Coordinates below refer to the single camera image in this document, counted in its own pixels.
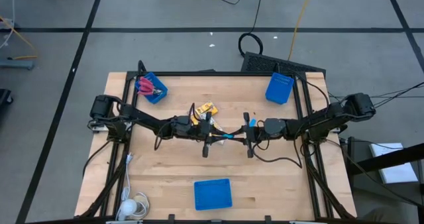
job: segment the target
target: blue container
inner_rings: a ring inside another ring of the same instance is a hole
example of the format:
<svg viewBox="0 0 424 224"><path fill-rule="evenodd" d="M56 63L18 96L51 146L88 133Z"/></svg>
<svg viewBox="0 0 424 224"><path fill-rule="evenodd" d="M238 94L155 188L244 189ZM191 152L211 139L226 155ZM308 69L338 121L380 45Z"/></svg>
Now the blue container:
<svg viewBox="0 0 424 224"><path fill-rule="evenodd" d="M144 76L144 78L146 78L149 81L151 81L156 89L159 89L159 90L162 90L163 91L159 95L156 95L156 94L154 94L154 95L145 95L145 98L149 102L151 102L153 104L156 104L162 98L166 97L166 94L168 93L168 88L166 88L166 86L152 72L149 72L147 75ZM135 87L137 88L137 90L140 90L140 84L138 84L138 82L135 83Z"/></svg>
<svg viewBox="0 0 424 224"><path fill-rule="evenodd" d="M293 82L293 78L274 72L266 89L266 99L280 105L286 103L292 92Z"/></svg>
<svg viewBox="0 0 424 224"><path fill-rule="evenodd" d="M194 182L194 202L197 211L232 207L230 180Z"/></svg>

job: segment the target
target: yellow object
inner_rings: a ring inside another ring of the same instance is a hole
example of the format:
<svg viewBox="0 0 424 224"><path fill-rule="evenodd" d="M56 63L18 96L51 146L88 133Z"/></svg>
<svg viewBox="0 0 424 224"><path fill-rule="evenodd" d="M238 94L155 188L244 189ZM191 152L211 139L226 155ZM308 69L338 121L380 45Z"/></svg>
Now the yellow object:
<svg viewBox="0 0 424 224"><path fill-rule="evenodd" d="M214 115L218 113L218 108L212 103L212 101L208 101L207 103L204 103L201 107L198 107L194 111L196 112L196 117L200 117L201 119L204 119L204 117L206 117L206 112L210 111L212 112L212 115ZM197 119L193 115L190 118L191 118L191 121L193 121L194 125L197 125L199 123L199 121L197 121Z"/></svg>
<svg viewBox="0 0 424 224"><path fill-rule="evenodd" d="M297 19L296 27L294 28L293 38L291 39L289 58L287 58L287 60L290 60L290 58L291 58L291 55L292 55L292 52L293 52L294 41L296 40L297 28L300 25L300 20L302 19L303 13L305 12L305 8L306 8L308 2L309 2L309 0L305 0L305 2L303 2L302 10L300 11L299 18Z"/></svg>
<svg viewBox="0 0 424 224"><path fill-rule="evenodd" d="M3 23L5 23L6 26L8 26L16 35L18 35L18 37L20 39L22 39L22 41L24 41L27 45L29 45L36 54L38 54L37 49L34 47L34 45L32 45L26 38L24 38L24 36L22 36L20 33L18 33L15 28L13 28L2 16L0 16L0 19L3 21ZM28 59L28 58L37 58L38 55L33 55L33 56L18 56L16 58L13 58L14 60L19 60L19 59Z"/></svg>

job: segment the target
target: wooden tabletop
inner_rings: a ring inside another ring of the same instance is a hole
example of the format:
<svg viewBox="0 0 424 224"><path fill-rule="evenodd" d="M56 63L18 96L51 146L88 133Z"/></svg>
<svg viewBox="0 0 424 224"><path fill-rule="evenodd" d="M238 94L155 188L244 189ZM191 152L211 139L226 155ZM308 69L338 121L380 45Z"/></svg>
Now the wooden tabletop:
<svg viewBox="0 0 424 224"><path fill-rule="evenodd" d="M125 76L126 73L110 73L105 94L122 97ZM186 115L191 103L195 102L198 107L206 101L212 101L218 107L219 112L213 118L228 133L244 124L243 112L249 112L250 118L256 120L267 117L297 119L293 92L284 105L265 99L269 77L161 76L160 80L169 89L162 101L153 105L143 96L137 101L137 109L158 119ZM322 73L308 73L307 80L327 93ZM306 114L301 84L298 84L303 114ZM309 86L309 93L314 110L326 106L325 98L317 89ZM193 140L164 140L154 151L152 131L134 126L132 133L130 151L134 158L129 164L130 197L137 192L149 197L150 212L145 219L167 219L169 214L175 214L176 219L264 220L265 215L271 215L275 221L314 220L306 168L300 169L286 160L265 163L257 158L247 158L246 147L231 140L226 140L223 146L213 144L208 158L202 158L203 143ZM94 135L90 155L105 143L106 136L106 132ZM338 142L334 134L328 139ZM76 215L83 213L103 189L111 147L99 153L87 167ZM284 139L273 140L267 151L256 152L267 159L286 156L297 160L293 142ZM323 143L321 153L328 186L346 210L356 215L340 148ZM193 183L219 178L231 181L233 207L196 211ZM317 189L321 215L325 216L321 190ZM115 194L114 188L108 214L112 213Z"/></svg>

